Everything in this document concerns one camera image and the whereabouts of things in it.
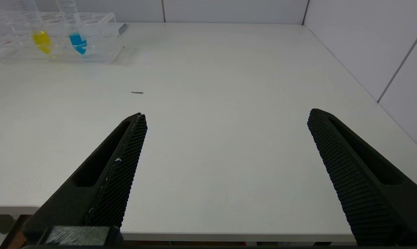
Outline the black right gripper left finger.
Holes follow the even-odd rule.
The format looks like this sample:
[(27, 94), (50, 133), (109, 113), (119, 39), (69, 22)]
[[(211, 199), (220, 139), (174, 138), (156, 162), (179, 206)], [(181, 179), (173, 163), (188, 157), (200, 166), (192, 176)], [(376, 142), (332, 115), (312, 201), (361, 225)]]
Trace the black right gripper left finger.
[(124, 119), (23, 226), (121, 227), (148, 131), (146, 116)]

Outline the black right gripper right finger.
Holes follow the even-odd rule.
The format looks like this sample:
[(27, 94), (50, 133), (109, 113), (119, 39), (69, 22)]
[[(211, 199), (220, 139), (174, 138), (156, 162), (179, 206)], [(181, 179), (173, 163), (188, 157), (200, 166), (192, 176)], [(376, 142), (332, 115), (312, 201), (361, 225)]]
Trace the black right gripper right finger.
[(307, 121), (359, 246), (417, 246), (417, 184), (337, 117)]

